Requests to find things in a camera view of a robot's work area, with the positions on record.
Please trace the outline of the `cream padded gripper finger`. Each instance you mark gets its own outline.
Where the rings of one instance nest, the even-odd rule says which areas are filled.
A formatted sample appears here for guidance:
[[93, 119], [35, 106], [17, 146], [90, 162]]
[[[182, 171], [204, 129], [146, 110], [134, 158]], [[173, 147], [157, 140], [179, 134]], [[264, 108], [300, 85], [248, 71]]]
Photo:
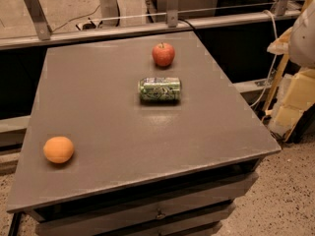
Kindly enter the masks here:
[[315, 70], [302, 68], [294, 75], [285, 74], [277, 92], [268, 129], [287, 139], [303, 113], [315, 103]]

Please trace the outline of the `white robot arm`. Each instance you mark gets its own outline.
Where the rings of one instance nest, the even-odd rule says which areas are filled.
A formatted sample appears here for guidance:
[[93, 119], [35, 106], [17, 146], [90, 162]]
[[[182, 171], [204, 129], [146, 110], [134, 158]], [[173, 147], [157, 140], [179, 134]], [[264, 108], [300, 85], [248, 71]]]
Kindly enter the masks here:
[[273, 133], [287, 141], [302, 115], [315, 103], [315, 0], [267, 51], [287, 54], [288, 59], [300, 67], [290, 78], [280, 102], [276, 103], [276, 112], [272, 113], [269, 124]]

